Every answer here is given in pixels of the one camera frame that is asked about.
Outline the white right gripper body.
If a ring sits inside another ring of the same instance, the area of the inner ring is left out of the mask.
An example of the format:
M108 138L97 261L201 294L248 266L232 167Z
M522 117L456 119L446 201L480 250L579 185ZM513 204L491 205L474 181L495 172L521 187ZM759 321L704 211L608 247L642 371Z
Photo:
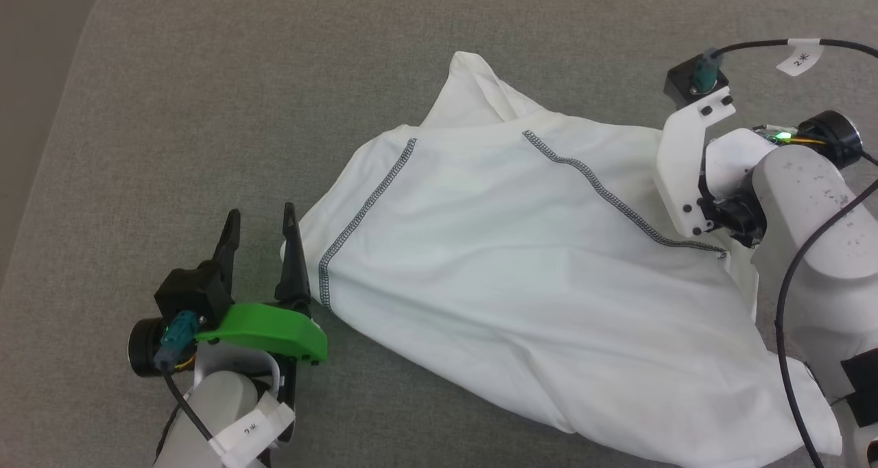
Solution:
M752 186L766 140L749 128L706 140L708 128L735 111L731 90L722 87L672 113L662 130L653 177L677 233L692 239L724 230L752 247L766 230Z

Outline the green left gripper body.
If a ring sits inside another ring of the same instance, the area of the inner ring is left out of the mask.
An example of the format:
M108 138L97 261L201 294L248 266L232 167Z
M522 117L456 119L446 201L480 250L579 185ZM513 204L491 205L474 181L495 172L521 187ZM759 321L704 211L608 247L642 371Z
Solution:
M226 342L305 362L325 362L327 335L311 317L267 303L235 303L219 327L200 330L196 342Z

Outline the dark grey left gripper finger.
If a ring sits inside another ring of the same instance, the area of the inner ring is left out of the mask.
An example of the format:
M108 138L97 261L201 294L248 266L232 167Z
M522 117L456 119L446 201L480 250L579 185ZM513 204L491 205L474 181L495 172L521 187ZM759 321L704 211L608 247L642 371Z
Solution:
M292 311L309 311L311 288L305 264L303 243L294 203L283 206L283 265L276 284L274 297L277 305Z
M222 234L211 256L211 268L214 269L213 280L209 286L212 299L224 296L231 299L233 285L233 266L235 253L239 247L239 231L241 230L241 213L238 209L228 212Z

